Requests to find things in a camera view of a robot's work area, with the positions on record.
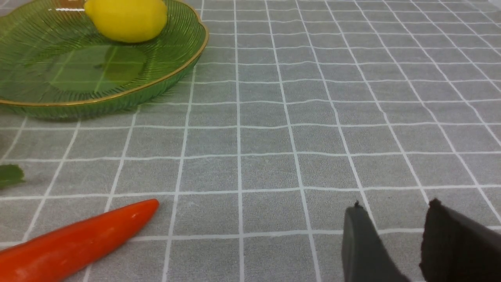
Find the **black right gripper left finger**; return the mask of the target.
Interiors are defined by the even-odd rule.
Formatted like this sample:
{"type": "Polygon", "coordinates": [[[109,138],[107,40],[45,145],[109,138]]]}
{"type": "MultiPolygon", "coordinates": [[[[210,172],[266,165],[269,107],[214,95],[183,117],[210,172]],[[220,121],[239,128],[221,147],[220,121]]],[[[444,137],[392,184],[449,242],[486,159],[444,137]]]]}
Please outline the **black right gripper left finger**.
{"type": "Polygon", "coordinates": [[[409,281],[390,258],[359,201],[345,210],[341,258],[346,282],[409,281]]]}

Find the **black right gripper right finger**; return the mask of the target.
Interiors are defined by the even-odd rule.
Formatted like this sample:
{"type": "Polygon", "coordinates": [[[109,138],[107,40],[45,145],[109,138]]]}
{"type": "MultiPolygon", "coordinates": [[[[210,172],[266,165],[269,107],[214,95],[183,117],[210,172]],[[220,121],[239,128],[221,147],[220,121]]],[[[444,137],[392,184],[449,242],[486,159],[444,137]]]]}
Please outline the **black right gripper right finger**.
{"type": "Polygon", "coordinates": [[[419,267],[427,282],[499,282],[500,234],[433,199],[419,267]]]}

